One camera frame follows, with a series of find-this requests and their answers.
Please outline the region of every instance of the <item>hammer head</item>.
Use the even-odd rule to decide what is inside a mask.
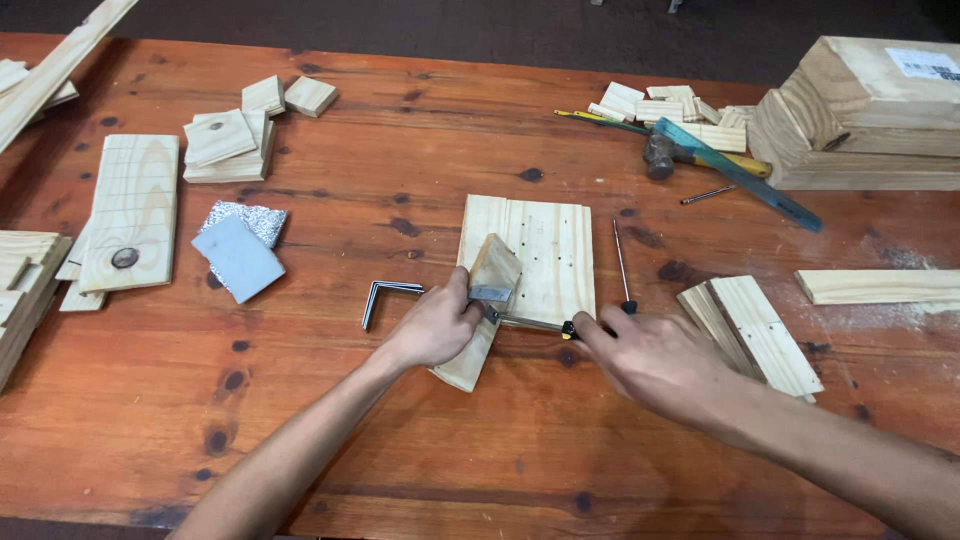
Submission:
[[[670,137],[654,130],[643,149],[643,159],[647,165],[647,178],[666,180],[673,174],[673,156],[676,143]]]

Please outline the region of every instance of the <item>dark floor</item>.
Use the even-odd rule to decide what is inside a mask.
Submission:
[[[66,34],[101,0],[0,0],[0,31]],[[958,0],[141,0],[114,29],[293,49],[778,85],[820,35],[960,40]],[[0,519],[0,538],[166,531]]]

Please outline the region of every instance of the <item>blue ruler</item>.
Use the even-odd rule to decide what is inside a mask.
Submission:
[[[800,206],[796,201],[750,174],[740,165],[728,160],[725,156],[704,144],[699,138],[684,131],[677,124],[662,117],[654,126],[654,129],[670,137],[690,154],[706,161],[711,167],[727,175],[737,185],[750,191],[766,204],[779,210],[783,215],[795,220],[805,229],[819,233],[823,228],[823,220],[817,217],[815,213]]]

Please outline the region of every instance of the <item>wooden table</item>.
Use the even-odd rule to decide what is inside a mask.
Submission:
[[[37,62],[59,37],[0,35]],[[239,107],[270,75],[341,97],[320,119],[276,118],[264,183],[180,184],[174,281],[52,310],[0,397],[0,515],[169,528],[260,440],[357,366],[411,305],[360,328],[370,282],[437,283],[456,258],[468,193],[582,203],[597,299],[623,291],[611,219],[627,230],[643,309],[716,275],[752,274],[827,390],[819,405],[960,451],[960,319],[914,306],[813,307],[798,269],[960,266],[960,195],[795,192],[824,219],[800,229],[742,189],[683,166],[655,184],[643,136],[552,114],[611,79],[507,65],[170,41],[113,40],[75,74],[82,97],[0,156],[0,227],[76,234],[110,134],[176,134]],[[689,82],[716,108],[765,88]],[[218,199],[290,210],[287,274],[238,306],[189,241]],[[506,329],[476,391],[422,369],[384,397],[287,529],[368,538],[878,537],[883,526],[779,467],[620,398],[552,335]]]

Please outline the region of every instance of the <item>barcode sticker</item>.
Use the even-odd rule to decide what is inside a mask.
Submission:
[[[888,48],[887,54],[907,77],[960,81],[960,68],[943,53]]]

